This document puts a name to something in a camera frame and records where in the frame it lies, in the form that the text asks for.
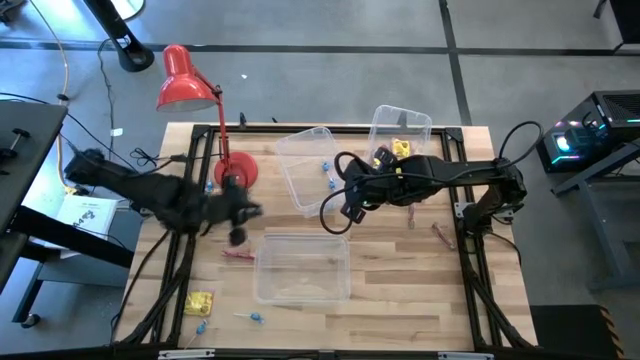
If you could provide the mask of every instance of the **butcher block tabletop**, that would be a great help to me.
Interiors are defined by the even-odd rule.
[[[160,156],[186,154],[193,126],[193,123],[169,123]],[[228,137],[231,151],[248,152],[258,163],[258,180],[250,189],[250,196],[263,206],[264,216],[246,224],[252,249],[260,246],[265,234],[327,234],[317,216],[304,218],[295,209],[287,190],[275,155],[275,142],[288,134],[251,133],[250,129],[249,125],[247,131],[232,132]],[[487,127],[461,129],[469,161],[495,157]],[[360,156],[368,148],[366,134],[334,134],[334,137],[342,150]],[[218,149],[217,139],[213,148]],[[439,137],[432,137],[428,151],[442,156]],[[196,160],[194,166],[195,179],[200,161]],[[210,161],[213,169],[219,159]],[[182,176],[184,164],[170,164],[161,173]],[[475,187],[476,199],[484,191],[486,187]],[[326,218],[333,228],[346,224],[340,214],[332,212]],[[407,226],[407,208],[392,206],[369,212],[361,224],[354,224],[344,234],[350,251],[351,297],[333,306],[258,304],[253,294],[253,262],[223,257],[222,250],[228,247],[229,226],[214,228],[208,235],[198,237],[189,281],[189,291],[214,292],[213,309],[206,318],[206,331],[190,347],[473,350],[459,255],[435,236],[431,229],[434,222],[455,242],[447,190],[416,204],[414,229]],[[495,233],[513,241],[509,226],[495,222],[493,225]],[[142,258],[164,231],[155,218],[144,222],[129,283]],[[116,339],[131,333],[157,299],[168,246],[167,240],[145,265],[124,307]],[[176,264],[180,263],[182,248]],[[509,244],[491,235],[485,236],[485,251],[496,303],[521,335],[536,344],[517,254]],[[477,299],[482,333],[490,342],[486,312]],[[175,302],[174,294],[167,306],[163,339],[170,331]],[[234,316],[250,312],[260,313],[265,323]],[[180,348],[187,345],[201,323],[199,317],[183,317]]]

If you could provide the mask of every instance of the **lamp shade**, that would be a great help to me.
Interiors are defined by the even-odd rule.
[[[157,111],[196,111],[216,105],[211,89],[196,76],[187,49],[170,45],[163,56],[167,80],[160,89]]]

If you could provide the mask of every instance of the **concrete floor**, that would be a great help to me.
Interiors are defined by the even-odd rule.
[[[104,32],[80,0],[35,0],[65,41],[101,41]],[[180,0],[147,1],[128,22],[148,43],[212,45],[446,46],[438,0]],[[610,49],[609,29],[591,17],[596,0],[449,0],[457,44],[474,48]],[[0,38],[49,41],[30,5]],[[94,51],[68,52],[70,112],[108,140],[106,90]],[[164,70],[156,62],[141,73],[124,72],[115,53],[103,54],[115,92],[115,139],[123,156],[136,146],[158,151],[169,121],[214,121],[211,111],[155,112]],[[227,117],[240,111],[250,122],[368,123],[380,104],[429,114],[436,125],[461,123],[447,55],[418,54],[193,54],[194,63],[225,90]],[[594,90],[640,87],[640,57],[461,56],[471,120],[491,129],[494,147],[524,120],[549,127]],[[5,69],[0,91],[55,101],[63,79],[60,55],[50,50],[0,50]],[[96,146],[77,125],[63,133],[79,147]],[[531,134],[507,149],[518,154]],[[69,149],[65,149],[69,159]],[[575,215],[579,203],[549,193],[560,180],[545,175],[535,155],[521,163],[529,194],[514,233],[532,305],[592,304],[609,308],[627,356],[640,357],[640,289],[591,294],[584,284],[607,273],[590,225]],[[62,198],[49,154],[31,198],[49,207]],[[46,283],[34,305],[42,324],[23,330],[10,323],[35,264],[21,260],[0,296],[0,353],[105,344],[121,288]]]

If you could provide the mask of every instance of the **red object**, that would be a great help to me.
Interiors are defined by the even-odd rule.
[[[218,184],[222,184],[225,175],[235,175],[236,183],[248,189],[258,179],[258,164],[245,152],[233,152],[229,155],[228,166],[219,161],[213,168],[213,177]]]
[[[222,89],[211,84],[191,63],[189,51],[180,45],[169,45],[163,52],[167,80],[162,84],[158,96],[157,111],[196,111],[218,105],[222,161],[216,163],[215,181],[221,185],[223,175],[238,177],[238,185],[249,188],[258,178],[258,165],[247,153],[229,153],[229,144],[224,123]]]

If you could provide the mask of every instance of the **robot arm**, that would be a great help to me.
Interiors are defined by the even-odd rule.
[[[247,190],[227,177],[220,195],[205,195],[198,186],[183,178],[157,173],[136,173],[105,160],[100,150],[74,150],[74,157],[65,167],[67,179],[82,185],[103,186],[132,200],[139,207],[151,210],[169,230],[197,233],[203,223],[211,226],[231,223],[229,242],[233,246],[246,240],[241,227],[247,220],[262,215],[262,207],[249,201]]]
[[[343,156],[353,157],[344,172],[340,168]],[[485,195],[463,211],[465,230],[482,233],[490,226],[491,215],[507,208],[519,210],[527,194],[522,174],[507,159],[445,162],[435,156],[413,155],[398,160],[385,147],[376,151],[374,159],[375,168],[351,153],[335,158],[338,175],[345,181],[346,201],[341,213],[356,224],[362,222],[366,211],[385,203],[408,206],[445,187],[489,185]]]

